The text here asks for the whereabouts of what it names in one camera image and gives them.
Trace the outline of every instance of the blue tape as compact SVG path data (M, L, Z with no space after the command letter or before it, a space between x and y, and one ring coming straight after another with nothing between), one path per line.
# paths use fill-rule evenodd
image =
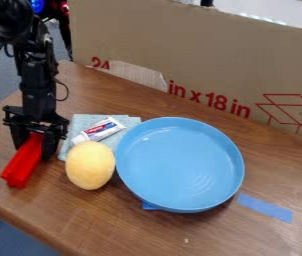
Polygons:
M157 207L151 206L149 203L143 202L143 210L147 210L147 211L157 211L159 210Z
M251 196L247 196L246 194L239 195L237 203L262 214L266 214L288 223L293 223L294 213L289 209L270 204Z

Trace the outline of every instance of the plastic plate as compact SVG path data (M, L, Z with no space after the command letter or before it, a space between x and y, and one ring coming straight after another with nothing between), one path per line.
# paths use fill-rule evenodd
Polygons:
M133 193L151 206L194 213L238 191L242 154L230 138L193 119L163 117L133 128L117 149L117 170Z

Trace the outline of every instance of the wire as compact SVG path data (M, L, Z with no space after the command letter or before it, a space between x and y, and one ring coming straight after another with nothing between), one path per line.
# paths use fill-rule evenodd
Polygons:
M56 81L58 84L62 84L64 86L66 91L67 91L67 95L66 95L66 97L63 99L56 99L56 97L55 97L55 95L52 93L51 93L51 96L54 97L54 99L56 101L66 101L68 99L68 97L70 97L70 88L58 78L55 78L55 81Z
M4 45L4 51L6 51L6 55L7 55L8 58L14 58L15 57L15 55L10 54L10 52L8 52L8 44Z

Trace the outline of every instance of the red object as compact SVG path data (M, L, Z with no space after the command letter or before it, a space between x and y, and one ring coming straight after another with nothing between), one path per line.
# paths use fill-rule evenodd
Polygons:
M31 133L0 175L10 186L26 187L42 159L42 143L43 135Z

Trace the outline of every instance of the table surface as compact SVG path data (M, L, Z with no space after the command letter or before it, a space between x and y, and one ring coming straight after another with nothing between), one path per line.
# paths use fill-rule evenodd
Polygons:
M129 114L198 119L237 143L246 163L243 192L294 212L293 223L235 202L198 214L146 211L115 173L98 191L68 181L56 156L40 163L24 190L0 179L0 217L63 255L302 255L302 137L258 125L130 81L62 62L59 79L71 95L58 113ZM0 103L0 173L15 149L2 124L6 104L22 105L20 91Z

